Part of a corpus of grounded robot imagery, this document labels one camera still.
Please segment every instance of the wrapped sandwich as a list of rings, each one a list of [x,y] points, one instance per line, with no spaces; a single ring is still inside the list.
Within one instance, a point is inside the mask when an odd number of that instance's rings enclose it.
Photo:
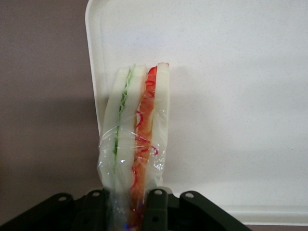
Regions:
[[[105,110],[98,171],[109,192],[109,226],[140,228],[147,192],[162,182],[169,64],[121,68]]]

